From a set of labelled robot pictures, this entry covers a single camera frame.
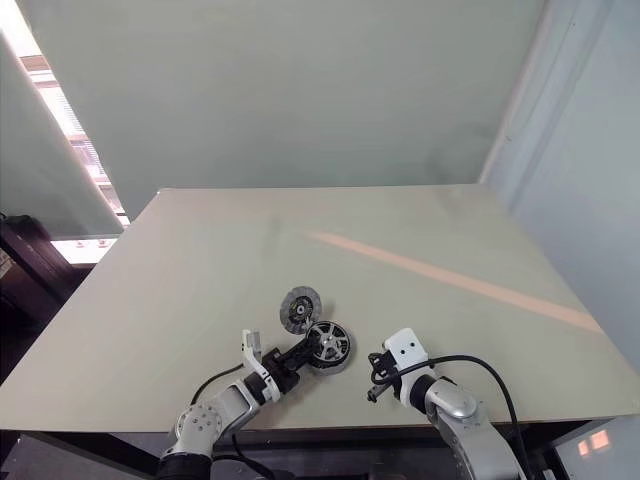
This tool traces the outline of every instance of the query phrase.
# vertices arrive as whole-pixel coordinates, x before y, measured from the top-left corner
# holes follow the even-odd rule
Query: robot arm
[[[400,330],[384,344],[385,352],[369,355],[373,375],[393,375],[428,360],[413,330]],[[431,367],[423,367],[376,385],[367,395],[370,401],[389,387],[405,407],[414,407],[427,416],[453,450],[464,479],[525,479],[507,442],[489,422],[482,402]]]
[[[275,348],[263,358],[260,335],[242,332],[243,364],[252,373],[213,397],[196,399],[180,415],[178,441],[160,459],[157,479],[209,479],[215,443],[242,428],[263,405],[275,403],[291,391],[300,381],[297,371],[302,366],[309,364],[323,375],[345,368],[351,339],[344,328],[321,321],[321,311],[320,298],[313,289],[298,287],[287,294],[281,322],[287,331],[304,334],[304,338],[284,353]]]

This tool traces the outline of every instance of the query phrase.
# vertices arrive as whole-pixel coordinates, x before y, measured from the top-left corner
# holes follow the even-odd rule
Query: window
[[[56,119],[60,130],[67,137],[76,155],[87,169],[106,202],[118,216],[123,227],[129,225],[120,199],[106,174],[98,152],[78,121],[60,84],[42,55],[15,0],[0,0],[0,27],[7,43],[24,65],[29,77]],[[54,246],[70,263],[98,261],[111,247],[114,239],[69,240],[54,242]]]

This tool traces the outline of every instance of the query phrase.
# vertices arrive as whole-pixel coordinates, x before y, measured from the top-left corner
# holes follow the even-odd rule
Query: white wall
[[[640,372],[640,2],[581,3],[597,14],[585,61],[554,67],[577,69],[554,128],[526,161],[497,162],[489,185]],[[516,189],[514,171],[526,171]]]
[[[54,238],[122,232],[1,34],[0,210],[35,217]]]
[[[163,187],[473,183],[542,0],[19,0],[127,214]]]

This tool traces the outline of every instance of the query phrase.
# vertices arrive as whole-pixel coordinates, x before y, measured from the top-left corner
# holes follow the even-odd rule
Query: table
[[[640,413],[640,377],[483,186],[167,189],[2,385],[0,428],[167,431],[204,379],[240,362],[242,328],[265,351],[300,339],[278,319],[297,285],[352,332],[354,358],[304,374],[249,428],[424,424],[391,395],[365,400],[366,354],[405,326],[430,355],[492,364],[522,421]],[[484,371],[440,371],[507,421]]]

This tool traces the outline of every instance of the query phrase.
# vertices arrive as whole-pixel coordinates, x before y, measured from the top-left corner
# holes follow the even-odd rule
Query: wire
[[[251,460],[250,458],[247,458],[245,456],[217,455],[211,459],[212,462],[218,462],[220,460],[232,460],[234,462],[242,462],[251,470],[253,470],[259,475],[262,475],[267,480],[275,480],[276,478],[275,473],[273,473],[273,471],[270,468],[265,467],[263,464],[256,462],[255,460]]]
[[[236,434],[233,433],[231,434],[231,443],[233,443],[233,448],[236,451],[236,453],[238,454],[239,457],[244,457],[244,453],[242,453],[242,450],[240,450],[240,447],[238,446],[238,440],[236,439]]]
[[[209,380],[207,380],[202,385],[200,385],[200,387],[198,387],[198,390],[196,390],[196,393],[193,394],[193,398],[191,399],[191,403],[189,405],[195,405],[196,402],[198,401],[198,398],[204,391],[204,389],[207,388],[209,385],[211,385],[212,382],[215,382],[220,377],[224,377],[225,375],[229,375],[230,373],[237,372],[241,368],[242,368],[242,364],[239,364],[233,368],[230,368],[229,370],[225,370],[224,372],[220,372],[217,375],[214,375],[213,377],[211,377]]]
[[[531,471],[531,466],[529,465],[529,459],[527,458],[527,451],[524,448],[524,441],[522,440],[522,431],[520,430],[520,423],[518,423],[518,417],[516,416],[516,409],[513,406],[513,401],[511,400],[511,395],[509,395],[509,390],[507,390],[507,386],[505,385],[502,378],[500,378],[500,375],[498,375],[498,372],[496,372],[496,370],[491,365],[489,365],[487,362],[485,362],[481,358],[473,357],[471,355],[446,355],[444,357],[432,358],[430,360],[425,360],[424,362],[416,363],[415,365],[411,365],[410,367],[400,370],[397,373],[392,373],[390,375],[387,375],[382,379],[376,378],[375,371],[371,372],[371,381],[373,382],[374,385],[386,385],[388,383],[391,383],[393,380],[396,380],[402,377],[403,375],[406,375],[407,373],[415,372],[416,370],[419,370],[421,368],[432,367],[434,365],[438,365],[439,363],[456,362],[456,361],[476,363],[484,367],[491,375],[493,375],[493,378],[498,383],[500,390],[502,390],[502,395],[504,396],[504,399],[507,402],[507,408],[509,409],[509,416],[511,417],[511,425],[513,425],[513,428],[516,432],[516,444],[518,447],[518,455],[520,456],[520,461],[524,465],[524,468],[527,472],[527,477],[530,479],[533,479],[534,476]]]

